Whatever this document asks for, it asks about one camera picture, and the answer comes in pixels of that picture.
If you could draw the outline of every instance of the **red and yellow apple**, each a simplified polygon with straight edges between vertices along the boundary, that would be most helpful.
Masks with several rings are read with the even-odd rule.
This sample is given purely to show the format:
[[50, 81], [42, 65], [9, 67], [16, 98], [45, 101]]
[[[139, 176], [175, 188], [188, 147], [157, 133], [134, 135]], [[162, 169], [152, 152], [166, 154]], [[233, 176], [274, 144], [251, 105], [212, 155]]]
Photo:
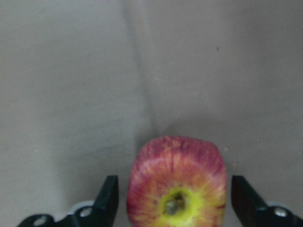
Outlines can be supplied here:
[[225, 201], [225, 166], [213, 143], [160, 137], [133, 163], [127, 214], [134, 227], [220, 227]]

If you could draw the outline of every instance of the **apple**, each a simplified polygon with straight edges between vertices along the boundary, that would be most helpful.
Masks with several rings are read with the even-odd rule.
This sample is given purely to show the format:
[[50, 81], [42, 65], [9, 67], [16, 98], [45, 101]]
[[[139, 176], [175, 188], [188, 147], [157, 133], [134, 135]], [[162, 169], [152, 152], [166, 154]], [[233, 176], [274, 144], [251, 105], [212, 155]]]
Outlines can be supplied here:
[[133, 163], [127, 215], [134, 227], [220, 227], [225, 203], [225, 166], [211, 142], [156, 138]]

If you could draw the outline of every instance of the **gray background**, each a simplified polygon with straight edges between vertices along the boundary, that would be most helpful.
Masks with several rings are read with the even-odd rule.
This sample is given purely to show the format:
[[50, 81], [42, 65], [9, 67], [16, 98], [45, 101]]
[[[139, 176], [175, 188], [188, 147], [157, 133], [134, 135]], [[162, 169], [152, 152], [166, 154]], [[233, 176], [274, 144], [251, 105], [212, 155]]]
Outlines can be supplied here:
[[1, 226], [60, 219], [111, 174], [130, 226], [131, 164], [164, 134], [303, 217], [302, 37], [303, 1], [0, 1]]

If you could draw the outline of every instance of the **screw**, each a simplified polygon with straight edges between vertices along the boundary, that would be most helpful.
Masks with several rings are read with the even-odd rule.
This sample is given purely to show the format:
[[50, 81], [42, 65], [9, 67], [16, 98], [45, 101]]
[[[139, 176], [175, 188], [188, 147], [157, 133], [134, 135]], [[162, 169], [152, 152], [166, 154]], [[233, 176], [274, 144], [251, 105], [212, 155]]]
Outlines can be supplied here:
[[285, 209], [280, 208], [280, 207], [276, 207], [274, 210], [275, 214], [279, 217], [286, 217], [287, 216], [287, 212]]
[[88, 215], [90, 215], [92, 213], [93, 209], [91, 207], [85, 207], [82, 209], [82, 211], [80, 212], [80, 217], [87, 217]]
[[38, 217], [38, 218], [36, 219], [36, 221], [34, 221], [33, 226], [34, 226], [34, 227], [41, 226], [41, 225], [43, 225], [46, 221], [47, 221], [47, 216], [42, 215], [42, 216]]

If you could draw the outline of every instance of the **metal bolt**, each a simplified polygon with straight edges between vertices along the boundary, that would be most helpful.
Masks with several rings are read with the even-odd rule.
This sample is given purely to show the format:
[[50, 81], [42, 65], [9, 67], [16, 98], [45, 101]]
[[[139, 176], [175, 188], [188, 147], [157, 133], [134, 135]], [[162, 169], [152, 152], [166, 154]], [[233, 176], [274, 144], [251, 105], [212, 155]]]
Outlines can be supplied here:
[[34, 226], [34, 227], [41, 226], [41, 225], [43, 225], [46, 221], [47, 221], [47, 216], [42, 215], [42, 216], [38, 217], [38, 218], [36, 219], [36, 221], [34, 221], [33, 226]]
[[287, 216], [287, 211], [281, 207], [276, 207], [274, 210], [275, 214], [279, 217], [286, 217]]
[[85, 207], [83, 210], [80, 212], [80, 217], [87, 217], [92, 213], [93, 209], [91, 207]]

